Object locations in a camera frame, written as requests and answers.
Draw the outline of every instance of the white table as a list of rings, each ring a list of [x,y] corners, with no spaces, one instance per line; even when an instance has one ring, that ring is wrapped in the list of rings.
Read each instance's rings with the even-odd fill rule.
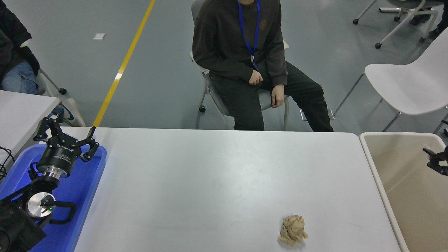
[[[88,130],[63,127],[78,139]],[[98,128],[95,138],[107,161],[76,252],[400,251],[351,133]],[[309,235],[295,249],[277,242],[293,214]]]
[[[0,146],[13,155],[36,131],[39,121],[48,116],[59,99],[0,90]],[[0,150],[0,163],[8,155]]]

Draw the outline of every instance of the beige bin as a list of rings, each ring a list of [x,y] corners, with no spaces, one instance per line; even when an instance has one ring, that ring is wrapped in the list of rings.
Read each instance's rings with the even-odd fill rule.
[[[427,167],[422,150],[442,152],[442,139],[404,132],[359,138],[401,250],[448,252],[448,176]]]

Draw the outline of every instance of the gray floor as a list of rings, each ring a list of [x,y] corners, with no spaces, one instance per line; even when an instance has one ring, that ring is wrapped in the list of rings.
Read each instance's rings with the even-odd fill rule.
[[[198,113],[201,76],[190,62],[193,0],[157,0],[121,82],[101,122],[102,127],[223,129],[208,98]],[[418,39],[427,23],[406,25],[383,44],[374,44],[397,23],[380,13],[379,0],[355,26],[352,20],[370,0],[282,0],[288,61],[325,91],[333,110],[373,63],[408,64],[431,43]],[[77,101],[88,126],[128,51],[150,0],[35,1],[5,0],[32,33],[30,47],[42,68]],[[93,40],[104,32],[104,40]],[[335,131],[360,134],[382,131],[396,111],[363,79],[332,121]],[[291,99],[289,130],[310,131]],[[402,115],[389,131],[433,132],[446,109],[420,116]],[[283,107],[263,112],[266,130],[281,130]],[[230,126],[233,119],[228,118]]]

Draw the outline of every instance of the crumpled paper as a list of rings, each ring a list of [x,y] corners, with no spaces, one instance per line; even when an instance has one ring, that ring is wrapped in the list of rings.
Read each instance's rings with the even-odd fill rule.
[[[293,247],[296,243],[302,243],[301,238],[308,238],[308,235],[305,233],[304,229],[305,220],[302,216],[288,216],[283,219],[278,240]]]

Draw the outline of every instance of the person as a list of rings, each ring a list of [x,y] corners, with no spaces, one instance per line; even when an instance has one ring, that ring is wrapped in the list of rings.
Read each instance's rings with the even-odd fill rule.
[[[236,130],[263,130],[257,90],[274,108],[291,96],[313,131],[333,132],[322,87],[285,60],[280,0],[206,0],[195,21],[193,56]]]
[[[37,94],[36,76],[40,65],[28,47],[31,34],[0,0],[0,90]],[[66,122],[74,120],[73,114],[59,103],[49,115],[64,114],[68,111]]]
[[[436,39],[437,36],[439,36],[442,31],[444,31],[448,27],[448,0],[437,0],[439,2],[443,2],[444,4],[444,11],[442,13],[442,20],[440,23],[438,23],[437,27],[429,32],[428,37],[431,39]],[[420,23],[424,23],[428,21],[431,18],[430,14],[424,14],[424,15],[417,15],[414,16],[411,21],[409,21],[409,24],[416,26]]]

